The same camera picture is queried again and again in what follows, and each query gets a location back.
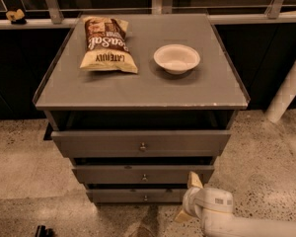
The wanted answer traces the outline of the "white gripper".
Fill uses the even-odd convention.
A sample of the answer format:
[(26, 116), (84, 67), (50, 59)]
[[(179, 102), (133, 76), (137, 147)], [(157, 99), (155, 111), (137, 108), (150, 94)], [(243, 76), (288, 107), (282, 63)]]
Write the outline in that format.
[(183, 198), (183, 209), (177, 212), (174, 219), (176, 223), (199, 217), (203, 209), (223, 213), (234, 212), (233, 195), (216, 188), (204, 188), (196, 173), (188, 174), (187, 187), (188, 190)]

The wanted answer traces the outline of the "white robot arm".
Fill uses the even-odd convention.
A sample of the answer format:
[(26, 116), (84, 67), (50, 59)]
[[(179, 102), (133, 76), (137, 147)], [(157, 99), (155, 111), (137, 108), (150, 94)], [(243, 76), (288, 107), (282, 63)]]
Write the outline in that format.
[(205, 188), (198, 175), (190, 172), (175, 221), (193, 218), (200, 220), (205, 237), (296, 237), (296, 222), (237, 217), (230, 192)]

